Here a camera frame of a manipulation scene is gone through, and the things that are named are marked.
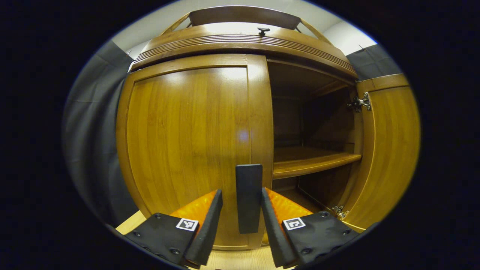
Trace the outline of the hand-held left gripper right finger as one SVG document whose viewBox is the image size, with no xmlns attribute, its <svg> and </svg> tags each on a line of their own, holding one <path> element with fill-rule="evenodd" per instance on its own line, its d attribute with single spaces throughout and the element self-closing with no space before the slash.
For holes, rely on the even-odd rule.
<svg viewBox="0 0 480 270">
<path fill-rule="evenodd" d="M 276 267 L 320 263 L 362 237 L 328 211 L 312 212 L 265 187 L 261 207 Z"/>
</svg>

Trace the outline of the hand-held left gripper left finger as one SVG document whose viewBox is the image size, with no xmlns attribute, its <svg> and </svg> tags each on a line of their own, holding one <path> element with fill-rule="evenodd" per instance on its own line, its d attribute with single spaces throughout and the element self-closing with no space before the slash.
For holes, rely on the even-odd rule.
<svg viewBox="0 0 480 270">
<path fill-rule="evenodd" d="M 199 268 L 209 260 L 222 207 L 222 191 L 216 189 L 171 214 L 154 213 L 124 236 L 157 258 Z"/>
</svg>

